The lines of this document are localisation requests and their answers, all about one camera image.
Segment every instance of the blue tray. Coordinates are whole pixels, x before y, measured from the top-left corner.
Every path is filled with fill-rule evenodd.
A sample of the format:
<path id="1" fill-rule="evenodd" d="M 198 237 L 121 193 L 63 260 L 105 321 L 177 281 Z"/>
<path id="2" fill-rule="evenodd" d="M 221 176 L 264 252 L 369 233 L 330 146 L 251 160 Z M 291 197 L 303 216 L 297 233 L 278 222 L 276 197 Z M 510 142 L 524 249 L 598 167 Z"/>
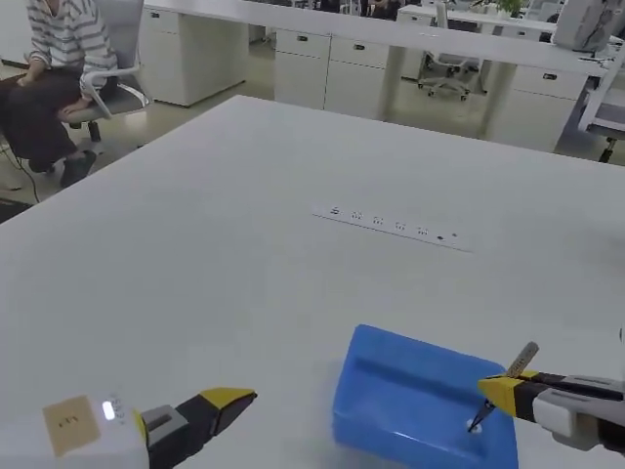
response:
<path id="1" fill-rule="evenodd" d="M 337 442 L 420 469 L 517 469 L 513 419 L 495 409 L 467 432 L 493 362 L 368 325 L 354 332 L 334 397 Z"/>

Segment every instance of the socket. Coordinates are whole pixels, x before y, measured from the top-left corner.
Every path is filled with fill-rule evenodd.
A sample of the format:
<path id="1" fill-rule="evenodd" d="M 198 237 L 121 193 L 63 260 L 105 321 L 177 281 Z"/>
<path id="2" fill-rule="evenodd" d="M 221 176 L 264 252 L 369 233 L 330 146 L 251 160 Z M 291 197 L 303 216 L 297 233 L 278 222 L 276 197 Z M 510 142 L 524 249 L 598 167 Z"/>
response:
<path id="1" fill-rule="evenodd" d="M 407 218 L 391 217 L 367 210 L 352 210 L 343 205 L 315 207 L 312 214 L 315 217 L 347 223 L 376 232 L 416 239 L 463 252 L 473 252 L 466 236 L 455 231 L 440 230 L 429 225 L 419 224 Z"/>

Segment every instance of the cable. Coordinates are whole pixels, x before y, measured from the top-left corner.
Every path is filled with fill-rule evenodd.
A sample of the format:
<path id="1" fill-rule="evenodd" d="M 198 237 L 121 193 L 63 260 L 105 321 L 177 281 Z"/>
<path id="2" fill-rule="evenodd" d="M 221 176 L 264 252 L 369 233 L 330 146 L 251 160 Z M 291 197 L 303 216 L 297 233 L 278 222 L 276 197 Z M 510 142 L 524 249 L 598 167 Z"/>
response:
<path id="1" fill-rule="evenodd" d="M 23 172 L 23 174 L 26 175 L 28 180 L 30 180 L 30 184 L 32 185 L 32 194 L 35 197 L 35 200 L 37 201 L 37 203 L 41 202 L 41 200 L 39 200 L 39 194 L 37 193 L 37 183 L 35 183 L 35 180 L 30 175 L 30 173 L 26 170 L 26 168 L 24 168 L 22 166 L 20 159 L 16 157 L 16 161 L 15 161 L 16 164 L 17 164 L 17 166 L 16 166 L 16 164 L 13 162 L 13 159 L 7 153 L 7 148 L 6 147 L 0 147 L 0 152 L 2 152 L 2 154 L 4 154 L 4 156 L 5 156 L 5 158 L 7 158 L 9 160 L 9 162 L 11 163 L 11 166 L 13 166 L 16 169 L 19 169 L 20 171 Z"/>

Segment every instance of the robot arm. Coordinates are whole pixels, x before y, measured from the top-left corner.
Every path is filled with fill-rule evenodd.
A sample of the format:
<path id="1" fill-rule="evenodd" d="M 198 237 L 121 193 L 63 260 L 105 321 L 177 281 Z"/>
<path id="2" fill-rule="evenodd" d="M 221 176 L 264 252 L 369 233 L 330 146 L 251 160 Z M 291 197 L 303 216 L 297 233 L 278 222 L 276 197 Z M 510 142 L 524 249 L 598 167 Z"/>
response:
<path id="1" fill-rule="evenodd" d="M 201 451 L 256 399 L 216 388 L 143 414 L 118 396 L 80 396 L 0 426 L 0 467 L 173 469 Z"/>
<path id="2" fill-rule="evenodd" d="M 596 445 L 625 453 L 623 383 L 589 376 L 524 371 L 517 378 L 492 376 L 479 389 L 502 411 L 538 423 L 564 445 Z"/>

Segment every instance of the hand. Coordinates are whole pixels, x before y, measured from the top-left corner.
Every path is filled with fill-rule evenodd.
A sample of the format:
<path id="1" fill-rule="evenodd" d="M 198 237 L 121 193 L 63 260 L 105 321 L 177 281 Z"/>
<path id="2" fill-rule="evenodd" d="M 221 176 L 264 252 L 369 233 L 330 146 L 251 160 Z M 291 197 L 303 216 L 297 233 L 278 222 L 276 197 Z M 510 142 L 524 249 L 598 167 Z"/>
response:
<path id="1" fill-rule="evenodd" d="M 30 85 L 31 83 L 34 83 L 34 81 L 35 79 L 32 77 L 32 75 L 30 73 L 27 73 L 26 75 L 18 79 L 18 85 L 24 87 Z"/>
<path id="2" fill-rule="evenodd" d="M 70 114 L 72 114 L 73 112 L 76 112 L 77 110 L 86 109 L 87 107 L 89 107 L 90 104 L 91 104 L 91 100 L 86 100 L 85 98 L 80 98 L 73 105 L 69 105 L 69 106 L 64 107 L 63 109 L 61 109 L 59 111 L 58 116 L 59 116 L 59 118 L 68 117 Z"/>

